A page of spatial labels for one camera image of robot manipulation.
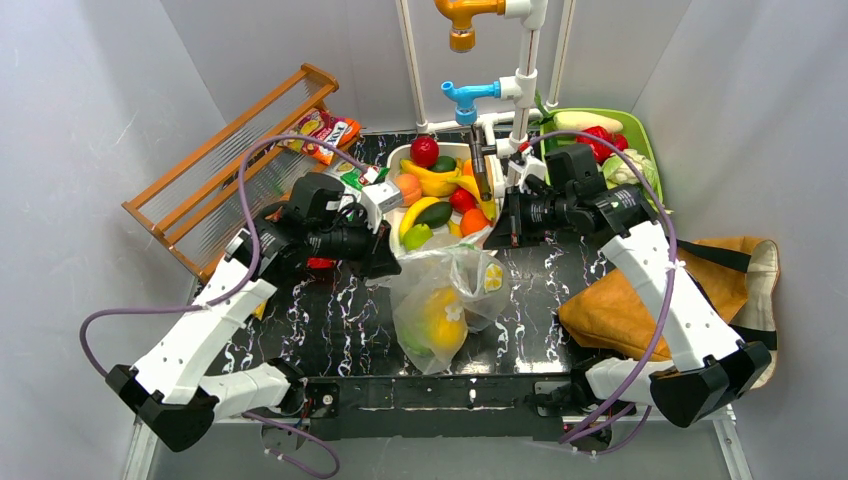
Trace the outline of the green pear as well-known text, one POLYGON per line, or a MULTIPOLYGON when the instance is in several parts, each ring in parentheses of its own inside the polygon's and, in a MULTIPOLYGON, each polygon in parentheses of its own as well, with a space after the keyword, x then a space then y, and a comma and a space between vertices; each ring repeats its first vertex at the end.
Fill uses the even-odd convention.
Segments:
POLYGON ((407 252, 422 247, 433 237, 433 231, 427 224, 413 225, 403 236, 401 242, 407 252))

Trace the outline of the clear lemon print plastic bag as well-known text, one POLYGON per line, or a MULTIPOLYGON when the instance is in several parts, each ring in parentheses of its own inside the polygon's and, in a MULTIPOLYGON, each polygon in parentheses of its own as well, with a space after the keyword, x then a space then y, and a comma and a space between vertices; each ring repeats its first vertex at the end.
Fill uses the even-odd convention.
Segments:
POLYGON ((510 303, 508 269, 483 249, 490 232, 462 239, 437 234, 398 257, 400 274, 367 282, 389 290, 398 343, 424 375, 448 370, 468 336, 487 328, 510 303))

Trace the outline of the yellow lemon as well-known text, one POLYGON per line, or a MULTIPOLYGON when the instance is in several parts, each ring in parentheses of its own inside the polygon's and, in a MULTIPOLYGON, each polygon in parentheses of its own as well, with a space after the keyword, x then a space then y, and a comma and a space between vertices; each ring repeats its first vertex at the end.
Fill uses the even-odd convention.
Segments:
POLYGON ((453 287, 434 290, 424 304, 426 346, 437 356, 452 358, 468 335, 465 309, 453 287))

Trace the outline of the orange canvas tote bag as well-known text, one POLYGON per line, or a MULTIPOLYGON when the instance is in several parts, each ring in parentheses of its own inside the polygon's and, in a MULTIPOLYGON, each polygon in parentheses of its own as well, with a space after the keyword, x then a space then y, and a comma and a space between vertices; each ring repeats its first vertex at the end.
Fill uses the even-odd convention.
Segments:
MULTIPOLYGON (((723 321, 745 341, 760 341, 769 350, 771 363, 753 385, 763 387, 777 365, 773 308, 780 275, 777 243, 748 236, 680 240, 677 253, 723 321)), ((655 329, 655 317, 617 271, 560 306, 558 319, 578 345, 635 359, 642 356, 655 329)))

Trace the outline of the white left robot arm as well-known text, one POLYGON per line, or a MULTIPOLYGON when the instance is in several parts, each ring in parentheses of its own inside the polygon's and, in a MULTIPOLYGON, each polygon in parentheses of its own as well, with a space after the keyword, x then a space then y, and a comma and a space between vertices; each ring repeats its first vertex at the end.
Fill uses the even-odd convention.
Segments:
POLYGON ((133 365, 114 366, 107 384, 173 452, 192 447, 219 420, 293 406, 302 375, 285 360, 218 376, 207 369, 275 294, 272 279, 304 270, 313 258, 346 262, 363 279, 399 274, 384 214, 402 203, 401 190, 389 181, 350 196, 336 178, 304 175, 287 200, 238 232, 164 338, 133 365))

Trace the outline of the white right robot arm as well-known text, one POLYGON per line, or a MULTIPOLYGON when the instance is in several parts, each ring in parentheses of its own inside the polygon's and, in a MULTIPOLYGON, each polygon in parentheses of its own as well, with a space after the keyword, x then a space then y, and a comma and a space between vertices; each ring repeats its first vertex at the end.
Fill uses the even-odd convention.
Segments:
POLYGON ((655 320, 640 359, 612 357, 575 368, 573 401, 600 411, 617 401, 642 404, 685 428, 747 393, 771 363, 767 346, 720 319, 679 260, 669 218, 639 187, 609 187, 586 144, 554 150, 542 164, 546 180, 523 172, 506 189, 485 248, 536 246, 548 231, 595 235, 655 320))

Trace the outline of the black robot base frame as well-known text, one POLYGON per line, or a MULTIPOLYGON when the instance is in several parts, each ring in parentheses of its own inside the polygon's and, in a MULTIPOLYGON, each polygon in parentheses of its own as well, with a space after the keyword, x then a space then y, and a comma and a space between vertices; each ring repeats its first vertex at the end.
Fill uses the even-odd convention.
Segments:
POLYGON ((265 411, 327 441, 398 436, 550 442, 600 404, 576 370, 304 377, 280 406, 265 411))

